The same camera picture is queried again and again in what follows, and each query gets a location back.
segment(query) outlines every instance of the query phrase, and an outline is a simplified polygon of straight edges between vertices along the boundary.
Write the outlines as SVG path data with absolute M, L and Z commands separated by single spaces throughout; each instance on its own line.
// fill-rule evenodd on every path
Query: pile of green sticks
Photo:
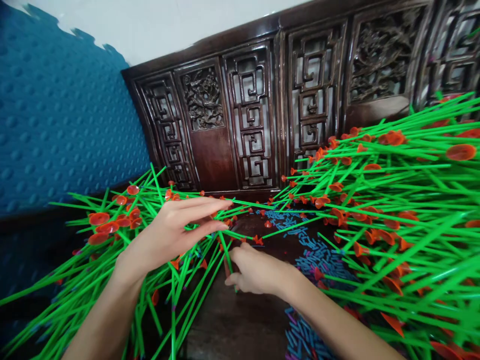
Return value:
M 480 359 L 480 126 L 457 120 L 480 110 L 473 96 L 331 137 L 273 203 L 300 199 L 338 227 L 325 240 L 361 282 L 323 291 L 380 311 L 386 327 L 372 329 L 412 359 Z
M 165 169 L 164 167 L 160 171 L 155 171 L 151 165 L 151 170 L 132 182 L 123 193 L 107 189 L 104 197 L 100 199 L 70 193 L 74 199 L 83 204 L 52 203 L 86 210 L 85 218 L 69 221 L 67 225 L 83 227 L 78 233 L 85 233 L 89 237 L 88 243 L 83 248 L 74 250 L 73 256 L 68 261 L 30 288 L 0 300 L 2 306 L 54 283 L 63 286 L 52 304 L 4 347 L 6 356 L 10 356 L 30 337 L 39 336 L 39 340 L 45 341 L 45 345 L 35 358 L 60 359 L 107 284 L 118 255 L 152 222 L 165 201 L 204 195 L 203 192 L 201 194 L 176 192 L 173 185 L 161 188 L 158 179 Z M 249 209 L 252 212 L 251 208 L 274 209 L 272 206 L 259 203 L 235 199 L 233 202 L 237 205 L 236 208 L 219 211 L 215 219 L 232 225 L 238 215 L 249 213 Z M 189 224 L 185 229 L 193 230 L 197 226 Z M 134 358 L 146 355 L 142 333 L 142 319 L 146 312 L 153 318 L 160 344 L 152 359 L 159 356 L 165 345 L 171 347 L 170 358 L 176 358 L 216 274 L 224 263 L 224 257 L 227 257 L 230 272 L 233 272 L 228 256 L 231 239 L 226 240 L 226 236 L 242 240 L 254 239 L 230 230 L 216 232 L 206 236 L 191 250 L 179 254 L 176 259 L 148 274 L 141 287 L 129 344 L 125 347 L 123 359 L 129 354 Z M 191 283 L 195 286 L 193 291 L 184 291 Z M 162 327 L 157 314 L 159 292 L 168 294 L 165 303 L 171 304 L 169 328 Z M 187 298 L 180 302 L 182 295 Z M 182 308 L 177 306 L 179 303 L 184 303 Z
M 336 244 L 319 236 L 343 254 L 360 279 L 354 291 L 343 291 L 325 284 L 345 280 L 325 275 L 325 284 L 319 282 L 322 291 L 341 305 L 356 303 L 361 314 L 380 311 L 384 326 L 372 329 L 389 343 L 403 344 L 412 359 L 430 359 L 432 350 L 448 359 L 477 359 L 480 129 L 478 123 L 459 121 L 480 111 L 480 98 L 473 96 L 441 101 L 399 121 L 352 128 L 341 139 L 331 137 L 330 146 L 319 148 L 315 156 L 296 160 L 300 169 L 282 176 L 288 186 L 266 204 L 232 199 L 234 207 L 214 217 L 230 226 L 254 209 L 302 213 L 309 219 L 260 239 L 216 232 L 149 273 L 123 359 L 128 352 L 134 358 L 146 355 L 146 312 L 160 344 L 152 359 L 164 348 L 176 358 L 224 259 L 233 271 L 231 238 L 262 245 L 265 238 L 318 221 L 338 227 Z M 54 203 L 86 210 L 85 218 L 68 225 L 82 227 L 79 232 L 89 237 L 88 243 L 32 287 L 0 300 L 1 306 L 53 283 L 63 286 L 52 304 L 5 346 L 8 356 L 30 337 L 40 336 L 45 345 L 36 359 L 59 359 L 104 289 L 118 255 L 165 201 L 205 195 L 177 191 L 173 184 L 160 187 L 164 170 L 151 166 L 123 193 L 107 189 L 101 199 L 72 193 L 82 205 Z M 298 203 L 302 209 L 296 209 Z M 165 303 L 171 305 L 171 321 L 163 327 L 156 309 L 159 292 L 167 294 Z

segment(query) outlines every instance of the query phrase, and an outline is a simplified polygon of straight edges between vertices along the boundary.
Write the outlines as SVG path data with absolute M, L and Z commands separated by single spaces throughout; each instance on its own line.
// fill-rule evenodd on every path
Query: carved wooden panel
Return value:
M 290 165 L 314 155 L 340 123 L 341 68 L 347 20 L 288 34 Z
M 241 189 L 277 183 L 271 56 L 270 42 L 265 41 L 222 57 Z
M 225 126 L 220 93 L 222 89 L 213 66 L 187 73 L 181 78 L 192 130 Z
M 175 181 L 181 190 L 197 190 L 198 178 L 172 73 L 148 76 L 136 85 L 155 129 L 156 146 L 161 149 L 163 163 L 168 167 L 168 179 Z
M 201 190 L 239 188 L 218 57 L 175 69 Z
M 423 6 L 358 23 L 351 59 L 350 103 L 403 94 Z
M 480 32 L 471 35 L 480 27 L 480 9 L 475 5 L 466 0 L 435 3 L 418 73 L 417 109 L 435 104 L 438 91 L 444 96 L 480 91 Z

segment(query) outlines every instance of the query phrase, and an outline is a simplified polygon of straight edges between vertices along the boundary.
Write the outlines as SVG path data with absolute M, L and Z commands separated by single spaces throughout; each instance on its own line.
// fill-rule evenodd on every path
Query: wooden furniture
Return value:
M 475 3 L 313 1 L 122 74 L 164 184 L 265 199 L 329 136 L 478 92 Z

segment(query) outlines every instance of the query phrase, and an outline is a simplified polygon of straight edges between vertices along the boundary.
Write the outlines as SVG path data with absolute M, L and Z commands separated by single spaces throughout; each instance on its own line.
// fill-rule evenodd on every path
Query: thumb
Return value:
M 240 274 L 239 272 L 234 272 L 233 274 L 230 274 L 230 276 L 225 279 L 225 285 L 227 286 L 238 285 L 241 277 L 242 277 L 242 274 Z
M 193 246 L 196 242 L 198 242 L 201 238 L 207 236 L 208 234 L 214 233 L 216 231 L 226 230 L 228 228 L 228 225 L 221 221 L 211 220 L 200 225 L 194 230 L 187 231 L 184 239 L 187 243 L 191 243 L 191 245 Z

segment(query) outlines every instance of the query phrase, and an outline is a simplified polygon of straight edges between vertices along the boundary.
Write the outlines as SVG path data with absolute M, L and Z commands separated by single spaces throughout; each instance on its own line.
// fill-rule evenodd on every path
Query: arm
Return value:
M 210 197 L 166 202 L 118 256 L 111 278 L 62 359 L 120 359 L 147 273 L 191 249 L 204 236 L 227 229 L 210 214 L 231 204 Z M 189 223 L 200 227 L 185 231 Z
M 272 294 L 290 303 L 342 359 L 404 359 L 373 331 L 315 287 L 294 266 L 259 252 L 247 243 L 230 251 L 240 273 L 226 285 L 244 292 Z

